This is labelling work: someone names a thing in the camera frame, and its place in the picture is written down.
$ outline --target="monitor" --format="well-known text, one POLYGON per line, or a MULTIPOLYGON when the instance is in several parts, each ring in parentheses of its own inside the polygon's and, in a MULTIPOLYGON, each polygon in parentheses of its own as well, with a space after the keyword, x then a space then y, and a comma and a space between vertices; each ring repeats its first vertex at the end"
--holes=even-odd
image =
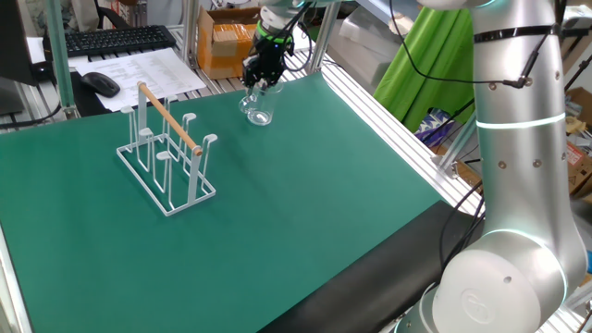
POLYGON ((18 0, 0 1, 0 77, 37 85, 18 0))

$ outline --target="computer mouse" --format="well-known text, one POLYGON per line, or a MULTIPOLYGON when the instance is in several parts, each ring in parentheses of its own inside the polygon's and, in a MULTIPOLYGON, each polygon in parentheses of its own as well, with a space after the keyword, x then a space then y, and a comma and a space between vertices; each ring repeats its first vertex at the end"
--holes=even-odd
POLYGON ((91 72, 82 77, 82 85, 104 97, 113 97, 120 91, 119 86, 105 74, 91 72))

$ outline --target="glass cup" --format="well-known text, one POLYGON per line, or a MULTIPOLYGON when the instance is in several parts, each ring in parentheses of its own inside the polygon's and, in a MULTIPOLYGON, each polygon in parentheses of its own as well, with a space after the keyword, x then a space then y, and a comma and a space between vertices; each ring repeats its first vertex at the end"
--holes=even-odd
POLYGON ((247 114, 247 118, 254 125, 269 125, 283 88, 284 83, 282 82, 278 82, 272 87, 267 87, 266 83, 258 83, 253 88, 251 96, 243 98, 244 103, 241 101, 241 106, 244 105, 241 111, 245 110, 243 112, 247 114))
POLYGON ((247 95, 246 97, 241 99, 239 102, 239 110, 245 115, 249 114, 249 112, 251 110, 254 110, 256 107, 257 107, 257 95, 255 93, 247 95))

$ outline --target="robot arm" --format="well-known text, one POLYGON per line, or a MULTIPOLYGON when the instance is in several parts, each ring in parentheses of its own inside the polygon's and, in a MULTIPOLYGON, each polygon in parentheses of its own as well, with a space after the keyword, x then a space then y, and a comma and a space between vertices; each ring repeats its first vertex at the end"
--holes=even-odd
POLYGON ((546 40, 522 89, 475 85, 487 192, 484 235, 450 261, 439 287, 396 332, 533 333, 583 280, 587 265, 565 181, 559 41, 545 28, 555 22, 553 1, 419 1, 471 8, 474 34, 491 37, 475 42, 475 80, 515 77, 546 40), (502 30, 514 33, 502 37, 502 30))

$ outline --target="green table mat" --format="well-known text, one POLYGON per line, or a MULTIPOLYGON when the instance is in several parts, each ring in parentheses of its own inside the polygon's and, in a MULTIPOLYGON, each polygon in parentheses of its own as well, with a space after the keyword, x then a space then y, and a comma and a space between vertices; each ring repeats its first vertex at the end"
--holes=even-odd
POLYGON ((255 332, 441 199, 321 74, 287 83, 264 128, 243 96, 174 105, 197 142, 219 139, 217 195, 172 217, 116 156, 126 115, 0 136, 0 220, 36 333, 255 332))

